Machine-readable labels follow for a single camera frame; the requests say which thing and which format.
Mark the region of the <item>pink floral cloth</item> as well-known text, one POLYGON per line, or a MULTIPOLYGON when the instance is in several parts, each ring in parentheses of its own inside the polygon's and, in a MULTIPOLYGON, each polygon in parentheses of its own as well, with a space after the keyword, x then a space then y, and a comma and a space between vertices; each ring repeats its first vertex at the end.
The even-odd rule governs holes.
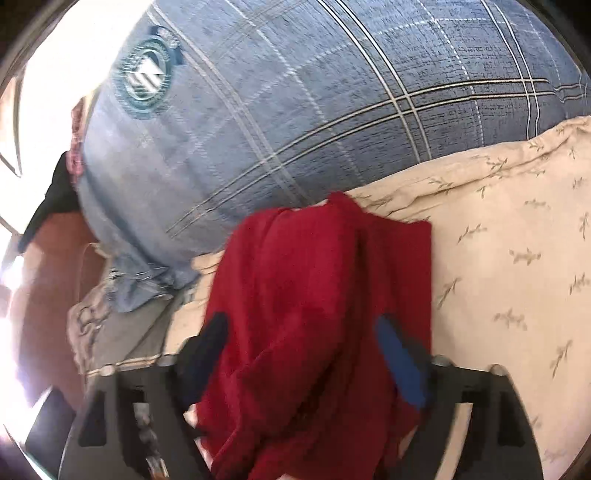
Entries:
POLYGON ((66 169, 73 186, 77 184, 84 171, 82 144, 86 131, 88 107, 87 98, 82 97, 71 111, 71 141, 66 153, 66 169))

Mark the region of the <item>black cloth on headboard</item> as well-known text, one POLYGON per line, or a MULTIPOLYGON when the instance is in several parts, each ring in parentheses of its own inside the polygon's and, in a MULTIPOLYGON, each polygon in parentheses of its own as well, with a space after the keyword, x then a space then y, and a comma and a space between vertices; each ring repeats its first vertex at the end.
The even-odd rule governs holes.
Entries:
POLYGON ((67 158, 68 152, 64 152, 60 156, 44 200, 35 210, 24 233, 19 239, 17 245, 19 254, 24 254, 26 252, 38 230, 52 214, 69 213, 80 210, 78 196, 67 168, 67 158))

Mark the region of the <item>cream leaf-print pillow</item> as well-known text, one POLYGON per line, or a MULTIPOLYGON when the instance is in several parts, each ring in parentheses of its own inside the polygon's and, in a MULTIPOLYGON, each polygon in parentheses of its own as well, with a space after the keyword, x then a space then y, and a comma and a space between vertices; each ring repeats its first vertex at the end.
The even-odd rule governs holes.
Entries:
MULTIPOLYGON (((590 433, 590 121, 443 157, 345 194, 364 211, 432 227, 429 347, 469 368, 505 365, 543 474, 562 477, 590 433)), ((211 317, 221 254, 197 257, 176 336, 211 317)))

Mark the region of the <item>grey patterned bed sheet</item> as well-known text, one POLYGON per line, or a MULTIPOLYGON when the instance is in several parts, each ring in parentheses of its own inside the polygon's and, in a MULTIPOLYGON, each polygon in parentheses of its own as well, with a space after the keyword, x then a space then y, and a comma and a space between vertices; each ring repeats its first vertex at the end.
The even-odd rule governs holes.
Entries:
POLYGON ((120 313, 107 299, 106 284, 94 287, 67 314, 66 332, 80 375, 109 364, 151 357, 162 351, 184 290, 152 298, 137 309, 120 313))

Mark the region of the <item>red knitted garment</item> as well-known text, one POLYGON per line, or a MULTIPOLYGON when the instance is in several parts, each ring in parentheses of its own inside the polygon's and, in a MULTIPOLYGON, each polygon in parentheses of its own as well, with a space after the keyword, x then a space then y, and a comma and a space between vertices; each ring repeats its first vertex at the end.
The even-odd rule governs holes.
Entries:
POLYGON ((207 313, 228 341, 197 403, 217 479, 370 479, 418 419, 375 336, 387 316, 429 347, 432 227, 349 196, 249 216, 232 233, 207 313))

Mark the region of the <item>brown wooden headboard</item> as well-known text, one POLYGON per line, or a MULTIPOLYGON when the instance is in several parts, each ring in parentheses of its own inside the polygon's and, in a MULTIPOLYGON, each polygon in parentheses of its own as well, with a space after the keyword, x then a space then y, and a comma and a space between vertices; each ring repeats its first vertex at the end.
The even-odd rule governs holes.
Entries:
POLYGON ((34 403, 50 386, 79 407, 83 381, 66 333, 67 314, 98 284, 105 260, 79 212, 52 215, 24 254, 23 281, 10 319, 16 342, 16 377, 34 403))

